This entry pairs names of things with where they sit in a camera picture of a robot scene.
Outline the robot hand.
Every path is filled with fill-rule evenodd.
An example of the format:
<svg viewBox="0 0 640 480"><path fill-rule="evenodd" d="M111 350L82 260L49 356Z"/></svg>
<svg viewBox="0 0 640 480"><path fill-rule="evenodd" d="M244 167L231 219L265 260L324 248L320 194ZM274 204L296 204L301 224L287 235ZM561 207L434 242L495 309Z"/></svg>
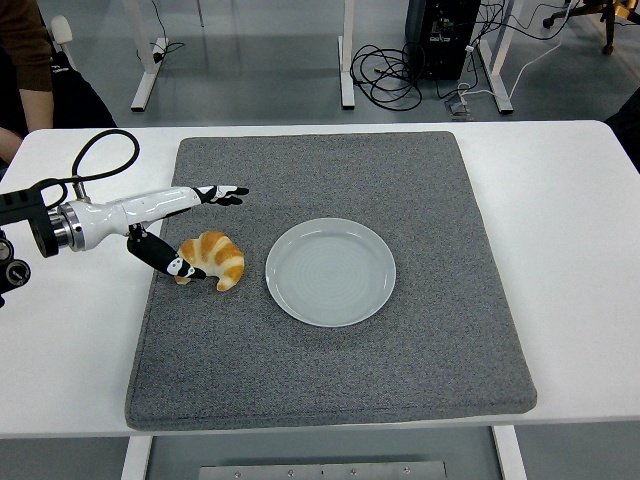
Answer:
<svg viewBox="0 0 640 480"><path fill-rule="evenodd" d="M158 272L203 279L202 269L146 228L201 204L239 205L248 193L247 188L235 185L171 187L105 204L75 200L60 206L57 213L68 224L67 243L74 251L88 251L110 235L122 235L127 238L128 251Z"/></svg>

